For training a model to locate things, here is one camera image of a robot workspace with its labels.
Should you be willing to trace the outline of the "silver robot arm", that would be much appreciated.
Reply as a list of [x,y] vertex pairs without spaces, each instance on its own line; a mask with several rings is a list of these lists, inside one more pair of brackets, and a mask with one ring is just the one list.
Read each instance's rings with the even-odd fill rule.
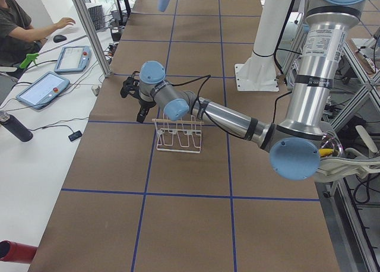
[[196,117],[241,141],[252,156],[235,154],[240,171],[268,169],[303,180],[324,163],[316,149],[322,111],[333,83],[340,44],[357,22],[358,7],[311,0],[311,30],[290,98],[277,103],[271,52],[285,11],[259,0],[137,0],[129,33],[151,27],[168,33],[166,65],[148,61],[123,84],[121,96],[140,103],[137,121],[158,106],[166,119]]

